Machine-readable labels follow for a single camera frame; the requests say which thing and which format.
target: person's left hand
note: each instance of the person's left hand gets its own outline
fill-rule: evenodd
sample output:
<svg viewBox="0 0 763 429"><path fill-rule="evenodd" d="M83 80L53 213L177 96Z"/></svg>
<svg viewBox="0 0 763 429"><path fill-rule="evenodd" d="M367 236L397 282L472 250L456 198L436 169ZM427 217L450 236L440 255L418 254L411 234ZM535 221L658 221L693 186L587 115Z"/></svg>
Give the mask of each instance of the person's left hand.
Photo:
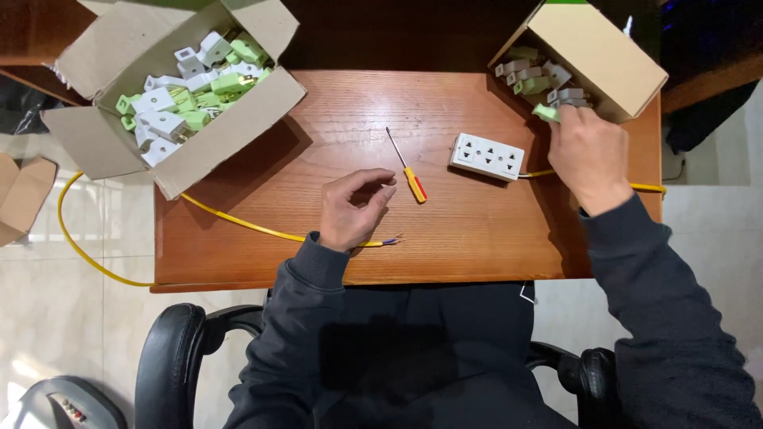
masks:
<svg viewBox="0 0 763 429"><path fill-rule="evenodd" d="M360 169L324 185L318 244L338 252L358 247L371 233L382 210L397 191L394 187L397 182L394 171ZM350 199L361 188L371 189L374 194L365 207L357 208Z"/></svg>

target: wooden table surface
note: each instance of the wooden table surface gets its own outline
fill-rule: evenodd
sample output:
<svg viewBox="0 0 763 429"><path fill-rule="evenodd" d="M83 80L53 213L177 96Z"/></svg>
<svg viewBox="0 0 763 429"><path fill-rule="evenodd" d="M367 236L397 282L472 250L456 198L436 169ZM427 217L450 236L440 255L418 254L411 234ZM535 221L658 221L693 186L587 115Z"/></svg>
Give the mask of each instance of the wooden table surface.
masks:
<svg viewBox="0 0 763 429"><path fill-rule="evenodd" d="M549 168L549 127L487 73L295 71L308 90L290 115L219 165L188 194L277 231L318 229L320 187L356 169L402 165L390 127L429 200L403 181L373 239L404 233L396 246L360 250L347 285L474 282L591 276L583 230L556 176L508 185L447 167L459 133L526 151L523 171ZM659 98L625 125L630 180L661 183ZM661 218L659 194L640 192ZM156 200L152 292L271 287L277 265L300 244L251 231L186 200Z"/></svg>

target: white power strip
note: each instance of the white power strip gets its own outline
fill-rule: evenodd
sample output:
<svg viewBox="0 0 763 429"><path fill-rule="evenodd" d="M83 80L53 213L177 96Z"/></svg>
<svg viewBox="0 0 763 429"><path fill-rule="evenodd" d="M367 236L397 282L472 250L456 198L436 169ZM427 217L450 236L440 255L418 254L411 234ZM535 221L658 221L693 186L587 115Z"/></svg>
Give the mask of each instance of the white power strip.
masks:
<svg viewBox="0 0 763 429"><path fill-rule="evenodd" d="M486 138L459 134L448 165L496 179L517 180L524 150Z"/></svg>

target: leather chair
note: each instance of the leather chair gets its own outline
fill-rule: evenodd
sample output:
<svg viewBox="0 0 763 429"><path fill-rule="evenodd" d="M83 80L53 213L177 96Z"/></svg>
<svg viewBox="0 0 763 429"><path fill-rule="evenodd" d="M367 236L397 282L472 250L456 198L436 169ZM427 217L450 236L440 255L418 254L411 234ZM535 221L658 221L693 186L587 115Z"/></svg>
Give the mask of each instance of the leather chair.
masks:
<svg viewBox="0 0 763 429"><path fill-rule="evenodd" d="M267 304L270 291L264 304ZM209 315L193 304L165 309L143 345L135 385L135 428L193 428L201 359L217 351L225 334L262 332L260 305L238 305ZM614 353L586 350L581 357L550 344L532 342L526 366L557 371L562 387L578 397L578 425L584 429L622 426Z"/></svg>

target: open cardboard box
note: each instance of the open cardboard box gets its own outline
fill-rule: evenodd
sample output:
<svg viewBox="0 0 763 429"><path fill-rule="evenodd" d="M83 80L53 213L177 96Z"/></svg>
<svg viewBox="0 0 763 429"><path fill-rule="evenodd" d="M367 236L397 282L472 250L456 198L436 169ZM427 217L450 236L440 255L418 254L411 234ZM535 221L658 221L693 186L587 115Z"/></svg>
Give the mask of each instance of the open cardboard box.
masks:
<svg viewBox="0 0 763 429"><path fill-rule="evenodd" d="M49 160L36 156L19 169L0 152L0 247L29 232L55 181L56 164Z"/></svg>
<svg viewBox="0 0 763 429"><path fill-rule="evenodd" d="M602 118L622 124L638 117L668 74L585 0L545 0L488 64L504 62L509 47L536 48L572 73L572 83L591 94ZM534 105L546 93L525 96Z"/></svg>
<svg viewBox="0 0 763 429"><path fill-rule="evenodd" d="M56 61L94 107L45 111L43 122L90 179L145 170L166 198L177 198L305 96L278 64L298 26L279 0L220 0L199 11L117 2ZM119 96L142 93L148 75L176 76L174 52L198 47L212 30L222 34L235 27L249 32L274 59L273 72L177 151L148 167L134 135L121 125L115 108Z"/></svg>

